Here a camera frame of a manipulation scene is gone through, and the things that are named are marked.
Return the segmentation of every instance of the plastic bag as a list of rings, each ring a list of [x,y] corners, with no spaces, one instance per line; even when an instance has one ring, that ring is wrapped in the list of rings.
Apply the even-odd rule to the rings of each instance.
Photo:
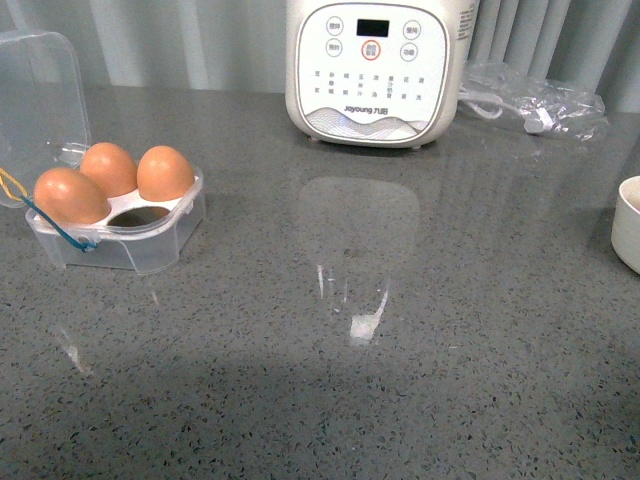
[[[599,95],[524,76],[505,63],[468,63],[458,100],[463,113],[545,137],[597,139],[609,125]]]

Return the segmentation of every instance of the button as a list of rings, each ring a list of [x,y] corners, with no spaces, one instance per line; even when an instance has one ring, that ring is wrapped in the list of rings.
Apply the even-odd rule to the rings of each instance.
[[[337,37],[342,33],[344,29],[344,23],[340,17],[331,17],[327,22],[327,32],[334,37]]]
[[[404,36],[407,40],[415,40],[420,36],[421,31],[420,24],[415,20],[409,20],[404,25]]]
[[[342,53],[342,44],[340,43],[340,40],[336,38],[332,38],[331,40],[329,40],[327,42],[326,48],[327,48],[327,53],[331,57],[337,57]]]
[[[412,62],[418,56],[418,47],[413,43],[405,43],[400,49],[400,56],[405,62]]]
[[[362,56],[367,60],[375,60],[380,56],[380,44],[375,40],[367,40],[362,44]]]

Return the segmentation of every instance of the plastic egg container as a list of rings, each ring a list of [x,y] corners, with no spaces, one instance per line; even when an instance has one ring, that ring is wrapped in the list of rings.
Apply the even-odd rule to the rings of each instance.
[[[155,273],[178,261],[180,250],[205,217],[202,172],[195,166],[193,169],[195,183],[177,200],[150,202],[134,190],[110,198],[111,213],[95,224],[65,224],[64,230],[75,239],[97,244],[96,249],[88,252],[67,242],[34,210],[29,209],[26,219],[51,261],[58,266],[87,265],[132,269],[140,274]],[[168,210],[168,213],[146,225],[111,225],[122,214],[135,214],[145,207]]]
[[[0,84],[0,167],[29,192],[50,168],[77,168],[91,145],[91,136],[71,43],[54,32],[1,32]],[[88,252],[71,245],[34,210],[29,209],[25,218],[57,266],[158,272],[178,261],[180,250],[205,217],[202,172],[192,167],[196,181],[177,200],[150,202],[135,190],[109,199],[111,213],[100,222],[62,225],[75,239],[97,244]],[[0,204],[23,206],[2,195]],[[144,207],[163,208],[168,213],[139,226],[113,224],[121,214]]]

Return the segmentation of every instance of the red button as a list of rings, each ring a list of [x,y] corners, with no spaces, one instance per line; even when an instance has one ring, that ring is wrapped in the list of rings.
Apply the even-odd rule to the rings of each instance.
[[[367,40],[362,44],[362,56],[367,60],[375,60],[380,56],[380,44],[375,40]]]

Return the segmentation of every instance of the blue wire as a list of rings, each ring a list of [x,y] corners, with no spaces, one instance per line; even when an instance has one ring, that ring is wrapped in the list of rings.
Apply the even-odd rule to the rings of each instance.
[[[31,200],[29,200],[28,198],[24,197],[23,195],[19,195],[19,197],[24,203],[29,205],[29,207],[33,208],[38,213],[38,215],[40,215],[47,222],[49,222],[49,224],[53,228],[56,229],[56,232],[58,232],[62,238],[64,238],[67,242],[69,242],[71,245],[73,245],[77,249],[82,250],[82,252],[86,253],[86,252],[90,252],[91,250],[95,250],[96,248],[98,248],[98,244],[97,243],[79,242],[78,240],[73,238],[71,235],[69,235],[67,232],[65,232],[60,227],[60,225],[58,225],[56,222],[53,221],[53,219],[49,215],[47,215],[42,210],[40,210],[38,207],[36,207],[35,203],[33,203]]]

